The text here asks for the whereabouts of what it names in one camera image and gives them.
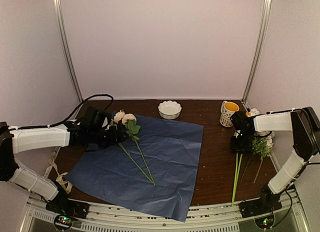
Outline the white flower stem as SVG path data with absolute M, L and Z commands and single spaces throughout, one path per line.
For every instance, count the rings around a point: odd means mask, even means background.
M 235 172 L 234 172 L 234 180 L 233 180 L 233 190 L 232 190 L 232 198 L 231 198 L 231 205 L 235 205 L 236 193 L 237 193 L 237 186 L 239 180 L 239 174 L 242 164 L 243 154 L 237 152 L 236 153 L 236 161 L 235 161 Z

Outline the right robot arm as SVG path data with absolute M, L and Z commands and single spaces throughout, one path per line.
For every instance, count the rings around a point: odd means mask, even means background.
M 320 119 L 311 106 L 271 111 L 247 116 L 237 111 L 230 120 L 236 134 L 230 138 L 230 149 L 252 153 L 254 140 L 275 135 L 273 155 L 284 150 L 281 167 L 260 191 L 254 201 L 259 212 L 277 208 L 280 197 L 301 176 L 311 159 L 320 152 Z

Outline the blue wrapping paper sheet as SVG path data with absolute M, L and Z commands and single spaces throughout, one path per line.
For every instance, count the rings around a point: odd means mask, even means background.
M 153 186 L 119 145 L 88 147 L 66 179 L 80 191 L 136 212 L 187 218 L 193 198 L 204 128 L 202 125 L 138 116 L 139 146 L 155 180 Z M 131 139 L 122 143 L 148 173 Z

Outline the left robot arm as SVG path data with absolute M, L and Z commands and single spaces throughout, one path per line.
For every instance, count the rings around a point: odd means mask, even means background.
M 51 202 L 61 214 L 72 210 L 72 203 L 66 199 L 67 192 L 58 182 L 39 175 L 21 161 L 22 153 L 44 152 L 65 147 L 96 145 L 105 149 L 124 142 L 129 135 L 122 124 L 111 125 L 107 119 L 85 124 L 75 119 L 56 126 L 35 127 L 10 126 L 0 123 L 0 180 L 41 196 Z

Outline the blue hydrangea flower bunch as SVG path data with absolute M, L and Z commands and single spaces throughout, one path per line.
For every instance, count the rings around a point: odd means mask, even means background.
M 255 184 L 258 178 L 258 175 L 261 171 L 262 164 L 266 157 L 270 156 L 271 151 L 273 150 L 273 138 L 275 133 L 272 131 L 263 131 L 263 132 L 255 132 L 252 141 L 252 151 L 249 154 L 248 161 L 245 165 L 244 171 L 242 173 L 240 181 L 242 181 L 245 177 L 245 174 L 249 168 L 249 165 L 253 161 L 254 158 L 260 158 L 260 164 L 258 170 L 256 172 L 253 183 Z

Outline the pink rose stem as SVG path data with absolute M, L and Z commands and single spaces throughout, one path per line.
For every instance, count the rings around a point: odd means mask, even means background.
M 136 167 L 142 172 L 142 174 L 149 180 L 153 186 L 156 186 L 155 179 L 153 178 L 152 172 L 149 168 L 149 165 L 146 161 L 146 158 L 144 156 L 144 153 L 139 145 L 140 138 L 137 136 L 137 134 L 141 130 L 141 126 L 137 122 L 137 118 L 132 113 L 125 113 L 124 116 L 121 119 L 122 125 L 125 126 L 126 132 L 129 135 L 129 138 L 135 143 L 140 156 L 142 158 L 142 161 L 147 169 L 148 174 L 142 169 L 142 167 L 135 161 L 135 159 L 131 156 L 130 152 L 125 149 L 125 147 L 122 144 L 119 144 L 120 148 L 125 152 L 125 154 L 130 158 L 130 160 L 136 165 Z
M 134 142 L 136 148 L 139 151 L 141 159 L 144 163 L 144 166 L 147 170 L 145 170 L 138 164 L 138 162 L 133 158 L 131 153 L 124 147 L 124 145 L 119 142 L 118 146 L 124 151 L 124 153 L 130 158 L 130 160 L 134 163 L 134 165 L 139 169 L 139 171 L 146 177 L 146 179 L 155 187 L 156 182 L 150 170 L 150 167 L 147 163 L 145 155 L 139 145 L 140 138 L 138 137 L 138 133 L 141 130 L 141 126 L 138 124 L 138 120 L 133 113 L 126 113 L 123 109 L 119 110 L 115 113 L 113 118 L 111 119 L 111 126 L 115 127 L 117 130 L 124 129 L 124 132 L 128 135 L 128 137 Z

